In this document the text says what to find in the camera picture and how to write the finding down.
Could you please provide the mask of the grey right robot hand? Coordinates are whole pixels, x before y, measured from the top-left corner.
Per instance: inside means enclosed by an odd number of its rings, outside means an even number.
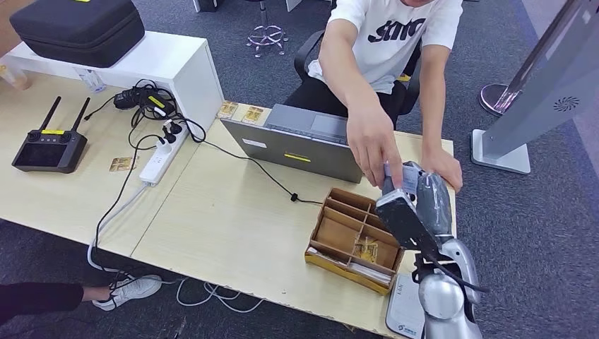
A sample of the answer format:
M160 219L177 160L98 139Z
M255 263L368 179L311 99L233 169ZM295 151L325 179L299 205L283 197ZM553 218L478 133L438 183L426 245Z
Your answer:
M376 214L397 242L406 249L437 248L452 237L449 192L437 174L415 162L403 164L403 183L396 188L385 176Z

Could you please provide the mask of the person's right hand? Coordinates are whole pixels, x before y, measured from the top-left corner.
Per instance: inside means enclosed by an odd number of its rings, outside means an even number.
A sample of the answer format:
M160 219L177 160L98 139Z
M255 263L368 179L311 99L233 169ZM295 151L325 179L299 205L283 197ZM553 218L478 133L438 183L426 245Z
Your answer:
M372 186L381 188L390 176L398 188L403 183L403 163L389 116L377 103L348 105L348 145Z

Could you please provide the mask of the person's left hand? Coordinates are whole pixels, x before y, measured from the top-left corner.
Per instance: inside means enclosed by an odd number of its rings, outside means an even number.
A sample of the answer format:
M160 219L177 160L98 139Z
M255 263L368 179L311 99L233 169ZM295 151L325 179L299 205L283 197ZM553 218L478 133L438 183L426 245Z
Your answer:
M460 162L440 145L422 147L420 166L426 172L437 173L458 193L463 187L463 172Z

